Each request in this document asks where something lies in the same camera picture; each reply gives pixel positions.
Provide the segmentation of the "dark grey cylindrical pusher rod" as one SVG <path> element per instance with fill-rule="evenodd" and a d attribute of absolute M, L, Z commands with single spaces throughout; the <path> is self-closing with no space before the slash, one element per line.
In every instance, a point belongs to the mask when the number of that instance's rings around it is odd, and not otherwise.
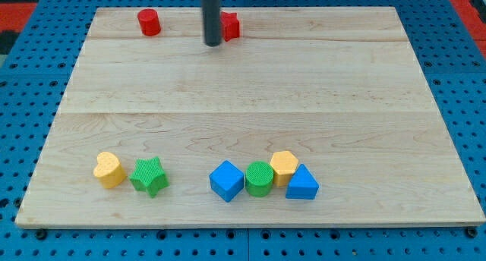
<path fill-rule="evenodd" d="M 221 43 L 220 0 L 200 0 L 204 43 L 209 47 Z"/>

